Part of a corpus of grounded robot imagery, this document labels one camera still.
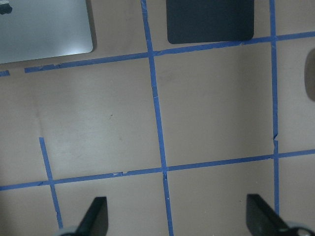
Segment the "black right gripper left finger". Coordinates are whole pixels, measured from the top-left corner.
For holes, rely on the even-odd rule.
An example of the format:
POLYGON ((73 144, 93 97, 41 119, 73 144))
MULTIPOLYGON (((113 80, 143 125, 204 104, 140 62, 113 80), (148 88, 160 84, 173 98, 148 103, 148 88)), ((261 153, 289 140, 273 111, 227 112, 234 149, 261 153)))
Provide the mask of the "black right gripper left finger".
POLYGON ((108 208, 106 197, 94 198, 78 228, 77 236, 105 236, 108 232, 108 208))

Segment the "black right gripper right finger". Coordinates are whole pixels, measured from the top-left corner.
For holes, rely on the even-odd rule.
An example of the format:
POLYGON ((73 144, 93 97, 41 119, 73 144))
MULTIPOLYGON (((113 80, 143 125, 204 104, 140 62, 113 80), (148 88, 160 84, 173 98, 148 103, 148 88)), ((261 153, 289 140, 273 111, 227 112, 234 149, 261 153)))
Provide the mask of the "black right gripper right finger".
POLYGON ((290 228, 258 194, 247 195, 247 228, 252 236, 294 236, 290 228))

